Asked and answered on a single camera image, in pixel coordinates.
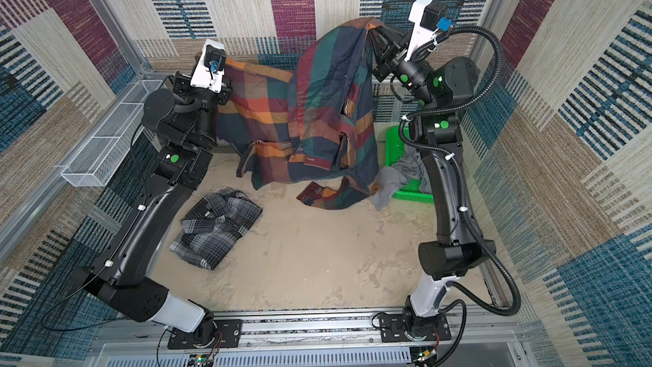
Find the multicolour plaid long sleeve shirt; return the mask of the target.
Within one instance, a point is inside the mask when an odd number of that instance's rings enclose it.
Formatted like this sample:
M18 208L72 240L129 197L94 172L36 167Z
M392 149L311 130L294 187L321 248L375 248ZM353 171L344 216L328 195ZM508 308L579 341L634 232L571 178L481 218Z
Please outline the multicolour plaid long sleeve shirt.
M214 119L217 137L242 148L237 177L250 174L257 190L306 181L298 200L326 210L373 194L380 167L371 35L382 25L359 18L336 27L294 71L227 60L233 90Z

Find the grey plaid long sleeve shirt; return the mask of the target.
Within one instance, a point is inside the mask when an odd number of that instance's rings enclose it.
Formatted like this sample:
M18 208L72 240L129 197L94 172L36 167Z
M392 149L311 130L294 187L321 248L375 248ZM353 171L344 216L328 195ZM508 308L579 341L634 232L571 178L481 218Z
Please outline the grey plaid long sleeve shirt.
M197 268L214 270L262 215L241 190L228 187L203 196L180 221L170 251Z

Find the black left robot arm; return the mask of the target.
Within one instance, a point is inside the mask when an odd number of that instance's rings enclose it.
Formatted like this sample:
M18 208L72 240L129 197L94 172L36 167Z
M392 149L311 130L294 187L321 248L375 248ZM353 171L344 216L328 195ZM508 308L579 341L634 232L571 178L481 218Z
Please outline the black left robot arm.
M178 73L172 89L159 88L144 102L141 124L163 142L161 151L125 224L90 266L72 275L75 285L129 319L196 336L214 330L207 309L146 274L171 221L207 173L217 144L217 108L227 104L231 92L228 78L197 87Z

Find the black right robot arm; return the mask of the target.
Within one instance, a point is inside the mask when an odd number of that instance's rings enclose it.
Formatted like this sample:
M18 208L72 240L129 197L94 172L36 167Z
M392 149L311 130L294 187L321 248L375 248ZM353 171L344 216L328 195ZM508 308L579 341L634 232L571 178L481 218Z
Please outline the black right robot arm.
M406 61L409 34L390 27L371 33L375 53L375 77L399 80L423 105L402 120L399 135L416 149L430 181L436 209L436 240L419 245L424 274L415 292L407 297L401 321L392 323L393 337L411 341L450 337L440 306L450 283L487 260L484 241L473 231L475 217L462 170L463 146L460 112L484 96L496 83L505 64L501 42L489 30L476 25L453 27L425 43L427 49L452 36L471 33L487 39L493 48L495 66L487 85L475 89L480 71L472 59L458 57L434 70L417 57Z

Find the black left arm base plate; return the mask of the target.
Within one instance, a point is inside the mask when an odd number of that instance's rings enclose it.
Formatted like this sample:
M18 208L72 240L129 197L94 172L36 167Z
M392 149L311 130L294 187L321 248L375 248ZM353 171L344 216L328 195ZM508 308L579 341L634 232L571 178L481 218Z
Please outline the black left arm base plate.
M173 328L167 348L169 350L237 348L242 324L242 319L218 319L205 321L190 333Z

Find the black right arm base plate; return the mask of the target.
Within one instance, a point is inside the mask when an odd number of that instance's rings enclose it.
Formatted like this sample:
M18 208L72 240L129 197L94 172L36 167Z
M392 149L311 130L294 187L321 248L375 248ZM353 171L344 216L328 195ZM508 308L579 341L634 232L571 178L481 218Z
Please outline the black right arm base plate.
M452 339L448 319L444 315L429 318L407 314L378 314L383 343L437 342Z

